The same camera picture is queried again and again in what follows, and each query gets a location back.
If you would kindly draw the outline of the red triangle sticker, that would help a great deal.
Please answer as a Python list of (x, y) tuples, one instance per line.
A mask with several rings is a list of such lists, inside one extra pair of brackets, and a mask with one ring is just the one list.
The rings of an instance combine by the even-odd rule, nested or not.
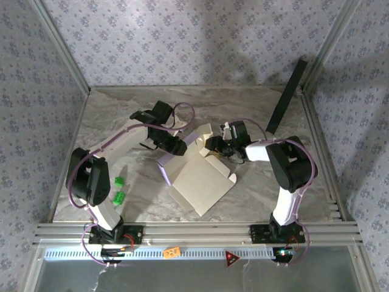
[(241, 257), (237, 253), (225, 250), (225, 263), (227, 268), (230, 268), (240, 260)]

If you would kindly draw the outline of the aluminium frame post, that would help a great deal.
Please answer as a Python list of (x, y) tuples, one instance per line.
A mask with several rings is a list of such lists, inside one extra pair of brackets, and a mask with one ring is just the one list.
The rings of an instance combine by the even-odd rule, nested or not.
[(301, 83), (302, 91), (305, 94), (310, 94), (315, 88), (315, 84), (325, 68), (325, 64), (333, 53), (341, 36), (352, 20), (358, 6), (362, 0), (344, 0), (343, 5), (335, 18), (331, 28), (317, 54), (311, 67), (306, 74), (306, 77)]
[(85, 80), (81, 72), (81, 69), (78, 67), (77, 62), (74, 60), (74, 57), (71, 54), (71, 50), (69, 49), (64, 38), (62, 37), (44, 1), (43, 0), (27, 0), (27, 1), (29, 2), (29, 4), (32, 6), (35, 13), (39, 17), (41, 24), (46, 30), (49, 38), (53, 42), (61, 59), (64, 61), (64, 64), (67, 66), (69, 72), (71, 73), (78, 87), (81, 89), (83, 93), (89, 94), (90, 87), (87, 81)]

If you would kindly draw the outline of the black controller board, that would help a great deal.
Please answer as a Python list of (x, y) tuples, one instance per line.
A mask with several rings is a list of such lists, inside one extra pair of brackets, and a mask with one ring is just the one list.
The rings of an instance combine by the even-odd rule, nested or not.
[(102, 248), (100, 251), (100, 257), (105, 264), (119, 264), (124, 261), (125, 256), (132, 255), (133, 250), (129, 247), (106, 249)]
[(286, 248), (273, 248), (274, 259), (273, 262), (278, 264), (288, 264), (293, 256), (296, 254), (296, 251), (292, 247)]

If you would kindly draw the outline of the long black bar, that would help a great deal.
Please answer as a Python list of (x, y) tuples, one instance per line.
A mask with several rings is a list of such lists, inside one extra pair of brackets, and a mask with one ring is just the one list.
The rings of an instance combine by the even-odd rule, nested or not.
[(298, 87), (298, 84), (305, 72), (305, 69), (308, 65), (308, 62), (302, 59), (299, 59), (293, 72), (288, 80), (284, 91), (272, 113), (269, 123), (267, 124), (266, 131), (271, 134), (275, 134), (277, 131), (280, 122), (283, 116), (286, 113), (286, 110), (292, 100), (292, 97)]

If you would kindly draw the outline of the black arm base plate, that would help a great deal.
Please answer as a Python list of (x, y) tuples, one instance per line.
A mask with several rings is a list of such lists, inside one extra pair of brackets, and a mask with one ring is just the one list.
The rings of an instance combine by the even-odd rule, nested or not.
[(142, 237), (142, 225), (123, 224), (112, 231), (107, 231), (100, 226), (94, 226), (89, 233), (88, 243), (97, 245), (139, 245), (142, 243)]
[(286, 226), (278, 226), (274, 222), (252, 224), (249, 227), (249, 235), (254, 244), (287, 244), (293, 239), (298, 243), (306, 242), (303, 228), (296, 223)]

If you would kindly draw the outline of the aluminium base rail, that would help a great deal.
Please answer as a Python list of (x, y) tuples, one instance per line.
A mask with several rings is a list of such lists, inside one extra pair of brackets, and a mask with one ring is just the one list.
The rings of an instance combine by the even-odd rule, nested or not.
[[(40, 224), (34, 234), (34, 245), (79, 246), (86, 222), (66, 222)], [(249, 222), (148, 222), (129, 223), (141, 226), (141, 247), (248, 247), (281, 246), (264, 240), (254, 243), (254, 233)], [(305, 223), (305, 240), (286, 240), (294, 246), (349, 246), (362, 245), (362, 237), (353, 221)]]

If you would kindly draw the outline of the orange paper label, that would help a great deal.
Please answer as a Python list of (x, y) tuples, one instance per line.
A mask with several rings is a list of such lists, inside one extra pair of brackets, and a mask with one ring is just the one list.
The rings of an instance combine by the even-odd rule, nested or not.
[(162, 253), (164, 259), (173, 259), (176, 257), (181, 256), (181, 249), (180, 247), (172, 247), (172, 248), (167, 248), (163, 251)]

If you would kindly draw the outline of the white lavender paper box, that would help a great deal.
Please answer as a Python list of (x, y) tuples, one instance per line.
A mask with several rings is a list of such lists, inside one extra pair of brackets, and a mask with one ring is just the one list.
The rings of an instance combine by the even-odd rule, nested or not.
[(187, 150), (183, 156), (169, 153), (157, 164), (169, 185), (169, 195), (185, 211), (203, 216), (235, 184), (237, 177), (205, 147), (213, 137), (209, 123), (203, 124), (189, 134), (184, 142)]

